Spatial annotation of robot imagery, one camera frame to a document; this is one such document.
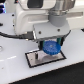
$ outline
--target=table surface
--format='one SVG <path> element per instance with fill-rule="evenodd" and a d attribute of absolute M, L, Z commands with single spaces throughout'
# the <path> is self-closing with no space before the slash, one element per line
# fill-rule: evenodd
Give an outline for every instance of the table surface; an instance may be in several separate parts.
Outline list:
<path fill-rule="evenodd" d="M 0 27 L 1 32 L 14 34 L 11 14 L 0 15 L 0 22 L 3 23 L 3 27 Z M 66 60 L 35 68 L 29 68 L 25 53 L 37 49 L 36 43 L 0 36 L 0 46 L 3 47 L 0 52 L 0 84 L 12 83 L 84 61 L 84 33 L 81 30 L 72 30 L 62 46 Z"/>
<path fill-rule="evenodd" d="M 84 84 L 84 62 L 20 80 L 12 84 Z"/>

